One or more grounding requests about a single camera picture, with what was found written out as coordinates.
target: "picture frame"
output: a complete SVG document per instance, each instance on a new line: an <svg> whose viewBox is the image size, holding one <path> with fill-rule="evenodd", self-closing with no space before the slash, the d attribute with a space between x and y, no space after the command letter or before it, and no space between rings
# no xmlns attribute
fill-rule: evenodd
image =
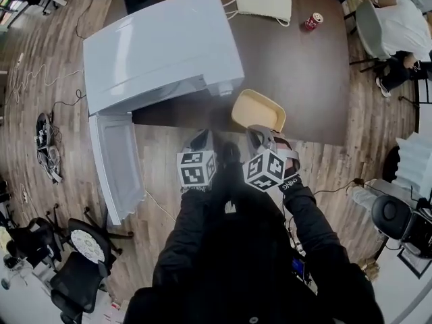
<svg viewBox="0 0 432 324"><path fill-rule="evenodd" d="M429 265L432 263L432 260L418 258L408 252L405 248L398 253L398 258L412 271L413 274L416 275L418 279L423 276L425 271L429 268Z"/></svg>

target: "black sleeve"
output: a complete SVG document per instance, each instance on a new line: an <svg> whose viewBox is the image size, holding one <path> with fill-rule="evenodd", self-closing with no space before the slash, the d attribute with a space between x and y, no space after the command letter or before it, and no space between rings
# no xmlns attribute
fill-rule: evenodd
<svg viewBox="0 0 432 324"><path fill-rule="evenodd" d="M189 190L153 272L154 286L173 286L188 277L203 237L209 192Z"/></svg>
<svg viewBox="0 0 432 324"><path fill-rule="evenodd" d="M280 188L283 203L294 216L318 297L329 314L346 324L384 323L372 284L357 264L350 263L311 190L302 185L300 176Z"/></svg>

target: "round white object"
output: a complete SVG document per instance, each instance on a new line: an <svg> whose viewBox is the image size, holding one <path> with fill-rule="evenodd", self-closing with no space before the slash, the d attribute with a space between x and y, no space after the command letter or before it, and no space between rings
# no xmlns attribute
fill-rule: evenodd
<svg viewBox="0 0 432 324"><path fill-rule="evenodd" d="M74 230L70 236L75 248L88 260L105 262L105 255L96 240L84 230Z"/></svg>

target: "black shoe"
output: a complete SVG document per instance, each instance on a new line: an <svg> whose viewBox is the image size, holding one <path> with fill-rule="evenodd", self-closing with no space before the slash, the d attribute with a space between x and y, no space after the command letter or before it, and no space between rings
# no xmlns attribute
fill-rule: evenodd
<svg viewBox="0 0 432 324"><path fill-rule="evenodd" d="M225 167L230 163L240 162L240 149L233 142L226 142L222 150L222 163Z"/></svg>

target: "red soda can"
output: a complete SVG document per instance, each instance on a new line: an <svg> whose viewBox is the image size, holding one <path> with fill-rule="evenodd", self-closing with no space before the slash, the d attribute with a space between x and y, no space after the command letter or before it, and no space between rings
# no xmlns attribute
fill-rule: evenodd
<svg viewBox="0 0 432 324"><path fill-rule="evenodd" d="M314 30L317 28L319 24L323 22L324 18L321 14L315 12L313 15L310 16L310 18L304 22L304 26L308 30Z"/></svg>

